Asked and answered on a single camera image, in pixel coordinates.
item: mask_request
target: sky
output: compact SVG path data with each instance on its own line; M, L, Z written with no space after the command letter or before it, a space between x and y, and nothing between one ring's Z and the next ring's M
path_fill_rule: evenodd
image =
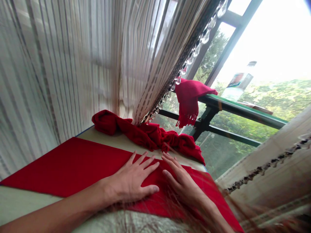
M249 2L233 0L229 10L243 13ZM222 23L220 30L230 37L234 28ZM252 83L311 79L311 14L303 0L263 0L217 80L229 83L250 61L257 61Z

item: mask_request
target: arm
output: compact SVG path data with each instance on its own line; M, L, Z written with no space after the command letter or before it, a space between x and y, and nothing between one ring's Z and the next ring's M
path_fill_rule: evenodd
M141 187L159 163L154 156L142 163L145 152L135 163L136 152L114 175L54 204L22 216L0 227L0 232L71 232L98 211L117 202L133 202L156 193L156 185Z
M233 233L233 229L223 218L215 203L193 181L188 172L178 163L177 158L173 159L168 153L163 152L162 159L172 168L177 180L167 170L163 170L163 174L182 200L197 208L201 215L211 218L220 232Z

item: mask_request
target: window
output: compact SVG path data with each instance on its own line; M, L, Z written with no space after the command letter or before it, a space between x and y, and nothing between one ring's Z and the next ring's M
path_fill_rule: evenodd
M201 147L207 172L217 179L256 147L211 133L203 132L196 141Z
M275 128L225 111L221 111L214 116L210 125L258 142L265 142L278 131Z
M228 10L235 14L228 13L216 23L210 41L201 47L184 77L208 83L221 96L235 73L243 72L250 61L257 61L254 77L238 102L256 104L286 121L293 119L311 104L308 7L304 1L263 0L260 4L256 0L232 0ZM200 117L206 106L198 104ZM178 114L175 94L164 109ZM169 128L178 130L173 121L174 128ZM261 143L278 131L225 111L215 115L210 125ZM193 127L186 126L178 133L190 134L192 130ZM207 171L214 179L256 149L207 131L196 144L201 147Z
M165 131L176 131L178 134L180 134L181 129L176 127L177 120L174 120L172 118L168 118L167 116L162 116L160 114L157 114L155 116L155 119L152 121L152 123L159 124L161 128L165 129Z
M200 63L198 70L196 71L193 80L205 83L210 75L214 65L218 61L222 51L226 47L230 37L232 36L235 27L232 27L226 23L221 23L212 42L206 51L203 60Z
M238 101L266 108L287 121L293 119L311 103L311 70L306 59L311 53L311 31L306 30L310 23L303 1L263 0L211 87L221 96L235 73L257 61L254 78Z

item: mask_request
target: table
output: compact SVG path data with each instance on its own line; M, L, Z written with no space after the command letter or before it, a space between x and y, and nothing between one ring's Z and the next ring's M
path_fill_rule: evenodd
M138 154L143 154L147 151L146 148L136 145L123 134L109 136L98 132L94 129L94 126L77 137L131 152L136 150ZM161 159L161 150L149 152L148 156L153 154L157 159ZM202 164L192 158L174 153L170 154L176 156L182 165L190 166L199 171L206 171ZM0 186L0 225L61 199L48 194ZM114 213L98 213L75 229L74 232L124 232L125 227L127 230L132 229L131 231L136 232L141 231L145 225L150 225L153 222L155 223L155 229L159 231L164 229L166 231L176 231L180 227L169 218L126 210Z

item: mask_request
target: window frame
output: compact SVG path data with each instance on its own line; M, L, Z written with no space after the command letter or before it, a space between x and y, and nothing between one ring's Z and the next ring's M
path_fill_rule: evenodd
M245 28L247 27L248 23L252 19L254 13L257 11L258 7L260 6L262 0L252 0L247 9L245 10L243 16L240 16L232 11L227 10L223 17L217 19L215 27L210 31L210 39L209 41L202 45L199 55L196 57L195 61L193 62L186 79L193 80L196 72L198 71L201 62L210 47L212 40L215 37L217 30L221 23L226 23L230 26L235 27L235 30L230 37L228 43L226 44L223 52L221 53L218 61L216 62L214 68L212 69L211 73L209 74L207 80L205 81L206 86L212 86L213 82L215 81L217 75L219 74L220 70L222 69L224 63L227 61L231 51L235 47L236 43L240 39L242 33L244 32Z

